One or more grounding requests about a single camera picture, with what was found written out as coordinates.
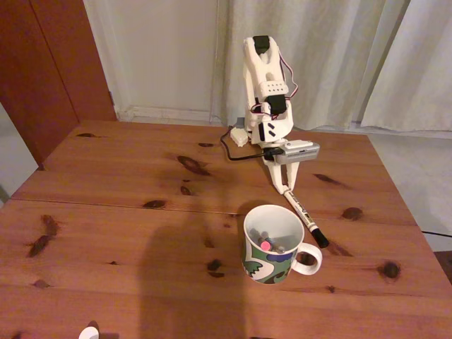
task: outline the floor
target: floor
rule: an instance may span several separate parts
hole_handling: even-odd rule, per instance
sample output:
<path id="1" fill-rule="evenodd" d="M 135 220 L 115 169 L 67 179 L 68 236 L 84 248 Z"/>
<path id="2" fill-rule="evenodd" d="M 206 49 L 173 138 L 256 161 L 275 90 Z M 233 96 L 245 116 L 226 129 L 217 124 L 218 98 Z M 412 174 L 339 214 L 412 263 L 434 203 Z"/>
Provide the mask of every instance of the floor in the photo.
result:
<path id="1" fill-rule="evenodd" d="M 207 121 L 168 118 L 132 121 L 209 126 Z M 385 134 L 369 138 L 421 230 L 452 235 L 452 139 Z M 452 238 L 425 237 L 433 251 L 452 250 Z"/>

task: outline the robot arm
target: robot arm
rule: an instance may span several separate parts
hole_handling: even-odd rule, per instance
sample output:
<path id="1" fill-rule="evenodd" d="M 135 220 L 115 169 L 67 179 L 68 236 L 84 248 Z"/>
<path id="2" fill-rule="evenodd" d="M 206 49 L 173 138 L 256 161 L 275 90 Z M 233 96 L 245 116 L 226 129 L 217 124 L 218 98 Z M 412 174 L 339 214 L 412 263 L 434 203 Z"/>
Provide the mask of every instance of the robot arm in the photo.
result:
<path id="1" fill-rule="evenodd" d="M 242 147 L 251 141 L 263 149 L 273 186 L 289 201 L 321 248 L 329 242 L 293 194 L 301 161 L 315 159 L 320 146 L 311 141 L 284 139 L 294 126 L 290 98 L 297 92 L 293 71 L 281 57 L 272 37 L 248 37 L 244 41 L 244 80 L 246 105 L 244 129 L 234 128 L 231 137 Z M 288 67 L 295 85 L 289 96 L 283 64 Z M 283 184 L 281 165 L 287 168 L 287 185 Z"/>

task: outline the white mug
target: white mug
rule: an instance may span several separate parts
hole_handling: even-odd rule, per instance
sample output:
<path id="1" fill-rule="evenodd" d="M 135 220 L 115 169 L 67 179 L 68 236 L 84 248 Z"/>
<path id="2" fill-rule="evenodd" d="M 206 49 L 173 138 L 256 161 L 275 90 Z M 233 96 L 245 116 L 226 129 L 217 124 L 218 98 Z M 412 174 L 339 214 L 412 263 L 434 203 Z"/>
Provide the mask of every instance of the white mug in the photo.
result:
<path id="1" fill-rule="evenodd" d="M 277 205 L 253 208 L 245 217 L 244 232 L 242 265 L 246 274 L 258 283 L 279 283 L 292 269 L 312 275 L 321 266 L 320 249 L 303 243 L 302 221 L 286 208 Z M 265 240 L 263 237 L 267 237 L 268 243 L 272 244 L 271 249 L 261 248 L 261 242 Z M 300 252 L 311 254 L 316 263 L 312 266 L 299 263 L 297 254 Z"/>

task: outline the wall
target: wall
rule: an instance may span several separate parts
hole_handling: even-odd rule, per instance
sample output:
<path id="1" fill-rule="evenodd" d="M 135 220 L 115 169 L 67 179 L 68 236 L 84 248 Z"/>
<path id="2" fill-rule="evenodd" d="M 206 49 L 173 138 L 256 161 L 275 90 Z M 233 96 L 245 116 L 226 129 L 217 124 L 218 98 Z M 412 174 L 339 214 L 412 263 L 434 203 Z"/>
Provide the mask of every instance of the wall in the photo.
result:
<path id="1" fill-rule="evenodd" d="M 217 1 L 85 0 L 119 111 L 210 111 Z"/>
<path id="2" fill-rule="evenodd" d="M 37 164 L 0 103 L 0 207 Z"/>

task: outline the white curtain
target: white curtain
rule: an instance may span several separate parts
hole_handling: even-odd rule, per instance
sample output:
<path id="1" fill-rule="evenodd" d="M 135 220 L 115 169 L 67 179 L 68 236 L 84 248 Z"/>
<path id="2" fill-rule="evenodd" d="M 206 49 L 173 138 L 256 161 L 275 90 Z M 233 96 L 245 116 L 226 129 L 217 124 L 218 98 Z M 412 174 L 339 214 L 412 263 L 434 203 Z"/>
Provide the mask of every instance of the white curtain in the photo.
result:
<path id="1" fill-rule="evenodd" d="M 451 0 L 411 0 L 362 126 L 452 130 Z"/>
<path id="2" fill-rule="evenodd" d="M 228 34 L 224 55 L 221 46 L 217 50 L 215 72 L 222 73 L 224 81 L 222 90 L 213 88 L 214 96 L 222 98 L 217 115 L 228 124 L 244 116 L 243 39 L 270 35 L 300 86 L 292 99 L 295 126 L 348 127 L 384 3 L 231 0 L 229 22 L 219 15 L 219 27 L 226 27 Z"/>

